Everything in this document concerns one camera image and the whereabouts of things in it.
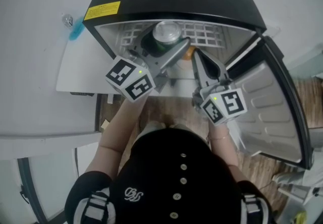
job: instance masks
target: shirt logo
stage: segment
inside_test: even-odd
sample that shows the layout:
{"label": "shirt logo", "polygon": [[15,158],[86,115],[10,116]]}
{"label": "shirt logo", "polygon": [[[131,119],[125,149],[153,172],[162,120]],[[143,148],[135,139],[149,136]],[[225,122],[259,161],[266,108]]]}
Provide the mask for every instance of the shirt logo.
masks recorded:
{"label": "shirt logo", "polygon": [[140,200],[141,196],[143,196],[143,193],[137,193],[137,189],[128,187],[125,190],[125,196],[126,201],[137,202]]}

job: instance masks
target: white button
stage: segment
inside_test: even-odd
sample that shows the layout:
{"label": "white button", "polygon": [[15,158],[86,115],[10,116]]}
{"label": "white button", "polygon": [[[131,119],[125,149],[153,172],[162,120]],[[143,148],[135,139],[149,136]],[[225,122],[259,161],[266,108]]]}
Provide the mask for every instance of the white button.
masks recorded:
{"label": "white button", "polygon": [[178,214],[176,212],[172,212],[170,214],[170,217],[173,218],[173,219],[176,219],[176,218],[178,218]]}
{"label": "white button", "polygon": [[185,164],[181,164],[181,169],[182,170],[186,170],[187,169],[187,166]]}
{"label": "white button", "polygon": [[176,194],[174,194],[173,195],[173,199],[175,200],[175,201],[178,201],[178,200],[180,200],[182,198],[182,195],[181,194],[179,194],[179,193],[176,193]]}
{"label": "white button", "polygon": [[186,185],[186,183],[187,183],[187,180],[186,180],[186,178],[181,178],[181,183],[183,184],[183,185]]}

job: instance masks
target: wooden floor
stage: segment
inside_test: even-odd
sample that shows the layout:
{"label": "wooden floor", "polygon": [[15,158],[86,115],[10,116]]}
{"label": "wooden floor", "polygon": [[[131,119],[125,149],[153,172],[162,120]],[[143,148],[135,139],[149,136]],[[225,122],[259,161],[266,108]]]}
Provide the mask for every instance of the wooden floor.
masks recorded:
{"label": "wooden floor", "polygon": [[[323,111],[322,111],[322,86],[318,81],[295,81],[296,87],[300,93],[303,103],[304,111],[308,120],[308,126],[322,127],[323,126]],[[100,123],[107,119],[110,121],[119,106],[122,99],[115,101],[114,104],[106,103],[106,96],[102,96]],[[150,97],[143,109],[137,126],[133,131],[132,137],[123,155],[121,166],[129,158],[130,148],[134,142],[135,137],[144,128],[149,121],[156,120],[164,122],[166,125],[173,123],[181,123],[186,125],[192,131],[206,137],[207,119],[199,115],[191,105],[189,98],[176,98],[176,97]],[[287,197],[277,191],[277,185],[271,182],[274,174],[279,172],[293,171],[293,168],[287,166],[277,160],[270,159],[261,155],[250,157],[243,153],[238,153],[239,167],[253,182],[266,198],[271,203],[273,210],[281,212],[284,208]]]}

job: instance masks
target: yellow warning label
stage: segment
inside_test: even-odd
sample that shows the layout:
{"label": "yellow warning label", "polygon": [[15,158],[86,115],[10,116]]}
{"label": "yellow warning label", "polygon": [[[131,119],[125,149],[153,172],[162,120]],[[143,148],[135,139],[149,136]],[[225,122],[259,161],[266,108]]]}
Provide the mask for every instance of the yellow warning label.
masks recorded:
{"label": "yellow warning label", "polygon": [[84,20],[117,14],[119,5],[120,5],[120,1],[109,3],[109,4],[93,6],[87,10]]}

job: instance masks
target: person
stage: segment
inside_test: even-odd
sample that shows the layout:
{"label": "person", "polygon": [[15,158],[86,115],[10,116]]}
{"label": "person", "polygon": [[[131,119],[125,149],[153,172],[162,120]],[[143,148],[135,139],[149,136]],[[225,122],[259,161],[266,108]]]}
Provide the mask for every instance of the person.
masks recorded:
{"label": "person", "polygon": [[209,123],[209,147],[184,125],[148,123],[118,173],[147,97],[125,100],[103,132],[68,195],[67,223],[271,223],[270,204],[238,168],[226,124]]}

